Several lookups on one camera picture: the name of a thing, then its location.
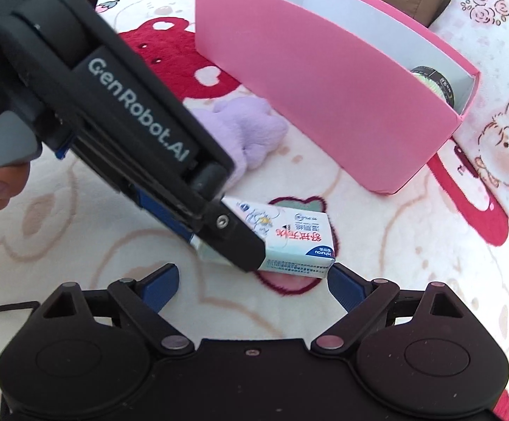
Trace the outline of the white tissue box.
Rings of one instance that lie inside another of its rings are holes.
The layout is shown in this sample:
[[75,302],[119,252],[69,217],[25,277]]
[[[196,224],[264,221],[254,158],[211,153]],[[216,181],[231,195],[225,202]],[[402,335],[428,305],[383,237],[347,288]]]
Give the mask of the white tissue box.
[[[265,244],[265,260],[256,271],[323,279],[336,260],[332,226],[323,212],[243,201],[225,196],[222,202]],[[201,256],[201,236],[190,244]]]

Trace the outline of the purple plush toy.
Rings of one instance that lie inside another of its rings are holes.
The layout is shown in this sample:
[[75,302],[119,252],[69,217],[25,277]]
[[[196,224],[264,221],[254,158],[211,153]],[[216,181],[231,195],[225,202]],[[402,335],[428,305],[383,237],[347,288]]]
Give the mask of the purple plush toy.
[[259,168],[288,132],[287,121],[274,115],[266,100],[255,96],[220,101],[212,109],[192,109],[192,114],[233,160],[233,173],[225,190],[248,171]]

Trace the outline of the pink storage box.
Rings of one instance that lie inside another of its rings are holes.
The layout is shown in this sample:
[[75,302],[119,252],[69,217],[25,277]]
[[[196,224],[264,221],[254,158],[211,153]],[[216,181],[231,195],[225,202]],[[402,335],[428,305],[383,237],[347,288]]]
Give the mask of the pink storage box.
[[[196,0],[196,46],[384,195],[451,138],[480,82],[469,60],[381,0]],[[418,66],[448,79],[455,107],[411,74]]]

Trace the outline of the green yarn ball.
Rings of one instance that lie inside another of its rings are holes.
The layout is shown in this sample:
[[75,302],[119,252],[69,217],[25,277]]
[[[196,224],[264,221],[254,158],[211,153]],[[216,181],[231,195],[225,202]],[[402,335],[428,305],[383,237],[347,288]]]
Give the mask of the green yarn ball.
[[434,94],[443,99],[450,107],[455,107],[455,94],[448,79],[435,68],[418,66],[411,74]]

